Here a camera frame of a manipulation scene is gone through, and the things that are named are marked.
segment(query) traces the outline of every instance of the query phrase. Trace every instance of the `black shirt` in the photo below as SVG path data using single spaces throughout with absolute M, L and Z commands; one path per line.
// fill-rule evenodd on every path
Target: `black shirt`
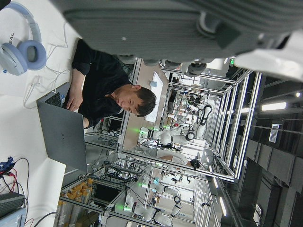
M 117 114 L 121 107 L 112 98 L 105 97 L 117 88 L 130 84 L 119 61 L 112 55 L 92 50 L 82 39 L 78 41 L 72 68 L 86 75 L 83 103 L 79 113 L 95 126 L 103 117 Z

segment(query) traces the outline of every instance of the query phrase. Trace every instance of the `man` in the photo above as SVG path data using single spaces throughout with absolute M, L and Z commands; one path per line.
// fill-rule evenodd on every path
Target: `man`
M 129 82 L 114 56 L 92 50 L 82 39 L 78 41 L 72 68 L 65 108 L 71 111 L 79 108 L 84 128 L 95 126 L 103 117 L 119 113 L 121 108 L 143 117 L 156 105 L 155 94 Z

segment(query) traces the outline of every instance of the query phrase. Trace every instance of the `white cable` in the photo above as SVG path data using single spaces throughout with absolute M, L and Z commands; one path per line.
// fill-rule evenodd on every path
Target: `white cable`
M 23 100 L 23 106 L 24 106 L 26 109 L 34 109 L 34 108 L 36 108 L 36 106 L 33 106 L 33 107 L 27 107 L 27 106 L 26 106 L 26 103 L 27 103 L 27 101 L 28 101 L 30 95 L 32 94 L 32 92 L 33 92 L 35 86 L 36 86 L 36 83 L 33 83 L 33 84 L 30 86 L 29 91 L 27 92 L 27 95 L 25 96 L 25 98 L 24 98 L 24 100 Z
M 67 44 L 67 40 L 66 40 L 66 32 L 65 32 L 65 25 L 66 25 L 66 23 L 67 23 L 67 22 L 65 22 L 65 23 L 63 24 L 64 45 L 53 45 L 53 44 L 51 44 L 52 46 L 54 46 L 54 48 L 52 49 L 52 51 L 50 52 L 50 54 L 49 54 L 48 57 L 46 58 L 46 61 L 50 58 L 50 56 L 53 54 L 54 50 L 55 50 L 57 47 L 68 48 L 68 44 Z M 27 107 L 27 106 L 26 106 L 26 102 L 28 101 L 29 97 L 31 96 L 31 94 L 32 94 L 34 88 L 37 86 L 37 84 L 39 84 L 39 85 L 40 85 L 41 87 L 43 87 L 44 89 L 46 89 L 46 90 L 48 90 L 48 91 L 53 92 L 53 93 L 56 94 L 56 93 L 57 93 L 57 92 L 56 92 L 56 81 L 57 81 L 58 77 L 59 77 L 61 74 L 65 74 L 65 73 L 67 73 L 67 72 L 70 71 L 69 69 L 67 69 L 67 70 L 64 70 L 64 71 L 60 72 L 60 71 L 56 71 L 56 70 L 53 70 L 53 69 L 49 68 L 47 65 L 45 65 L 45 66 L 46 66 L 49 70 L 51 70 L 53 73 L 56 74 L 55 80 L 53 80 L 53 81 L 51 82 L 51 84 L 52 84 L 51 90 L 49 90 L 48 88 L 44 87 L 41 83 L 38 83 L 37 81 L 36 81 L 36 82 L 33 82 L 32 85 L 30 86 L 28 92 L 27 92 L 27 95 L 25 96 L 25 98 L 24 98 L 24 100 L 23 100 L 23 106 L 24 106 L 26 109 L 37 108 L 37 106 L 33 106 L 33 107 Z

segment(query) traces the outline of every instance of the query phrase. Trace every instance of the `short dark hair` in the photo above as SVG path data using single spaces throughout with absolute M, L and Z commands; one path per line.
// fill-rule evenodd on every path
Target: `short dark hair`
M 201 166 L 200 163 L 199 163 L 199 161 L 197 159 L 193 159 L 193 160 L 190 161 L 190 165 L 192 167 L 195 167 L 195 164 L 196 164 L 197 168 L 199 168 Z
M 137 117 L 145 117 L 149 115 L 156 106 L 156 95 L 149 89 L 141 87 L 139 90 L 136 91 L 137 96 L 142 99 L 142 104 L 138 106 Z

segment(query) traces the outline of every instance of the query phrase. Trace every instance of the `white robotic arm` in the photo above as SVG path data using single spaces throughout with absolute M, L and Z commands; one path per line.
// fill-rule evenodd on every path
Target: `white robotic arm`
M 138 215 L 142 215 L 146 221 L 154 220 L 155 223 L 160 223 L 166 227 L 171 226 L 172 219 L 179 213 L 179 211 L 182 208 L 182 205 L 180 203 L 181 198 L 180 195 L 178 194 L 178 191 L 174 188 L 170 188 L 164 185 L 157 185 L 154 183 L 149 183 L 148 185 L 149 189 L 156 190 L 158 193 L 167 193 L 170 194 L 174 197 L 174 202 L 175 205 L 172 208 L 171 214 L 168 217 L 167 215 L 164 215 L 163 213 L 160 213 L 160 209 L 154 207 L 154 206 L 147 206 L 145 208 L 141 204 L 136 204 L 135 207 L 133 208 L 133 212 Z M 130 202 L 131 204 L 134 204 L 134 199 L 132 197 L 128 197 L 126 199 L 127 202 Z
M 160 139 L 161 144 L 169 144 L 169 143 L 188 144 L 191 140 L 196 138 L 193 129 L 189 129 L 186 136 L 180 135 L 180 133 L 181 132 L 177 130 L 164 130 L 164 131 L 149 130 L 148 137 L 151 139 Z

